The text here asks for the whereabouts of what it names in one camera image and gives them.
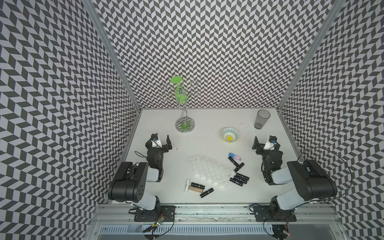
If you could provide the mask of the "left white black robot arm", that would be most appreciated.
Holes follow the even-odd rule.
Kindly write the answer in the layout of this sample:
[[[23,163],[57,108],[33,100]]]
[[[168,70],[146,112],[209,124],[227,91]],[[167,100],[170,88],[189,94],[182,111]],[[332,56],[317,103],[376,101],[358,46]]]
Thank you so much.
[[[152,134],[145,143],[147,154],[135,154],[144,162],[123,162],[108,189],[108,198],[119,203],[130,203],[139,212],[159,215],[160,199],[146,192],[146,183],[159,183],[164,174],[164,154],[173,149],[170,137],[162,144],[158,134]]]

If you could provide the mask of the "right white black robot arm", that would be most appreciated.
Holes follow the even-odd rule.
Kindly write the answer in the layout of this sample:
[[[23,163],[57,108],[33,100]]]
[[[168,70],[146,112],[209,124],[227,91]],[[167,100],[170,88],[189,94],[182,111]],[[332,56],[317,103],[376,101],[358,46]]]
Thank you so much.
[[[262,144],[255,137],[252,149],[262,157],[261,171],[270,186],[293,183],[294,188],[275,196],[270,201],[268,214],[273,221],[282,221],[294,215],[294,209],[310,201],[335,197],[338,193],[335,181],[314,160],[287,162],[282,168],[283,152],[275,136],[269,136]]]

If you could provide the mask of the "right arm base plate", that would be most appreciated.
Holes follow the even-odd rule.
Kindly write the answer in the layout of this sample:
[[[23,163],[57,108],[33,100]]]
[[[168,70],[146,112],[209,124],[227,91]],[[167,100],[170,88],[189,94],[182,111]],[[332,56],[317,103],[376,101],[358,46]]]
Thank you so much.
[[[279,208],[271,210],[267,206],[255,205],[252,207],[258,223],[266,222],[296,222],[297,218],[293,210],[284,211]]]

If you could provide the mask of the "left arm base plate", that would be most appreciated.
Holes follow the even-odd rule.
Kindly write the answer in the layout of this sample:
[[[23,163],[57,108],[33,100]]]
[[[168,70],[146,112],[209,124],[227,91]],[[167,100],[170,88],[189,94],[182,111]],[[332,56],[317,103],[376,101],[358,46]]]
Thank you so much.
[[[165,217],[165,222],[173,222],[175,220],[176,206],[160,206],[152,211],[137,210],[135,213],[135,222],[154,223],[161,215]]]

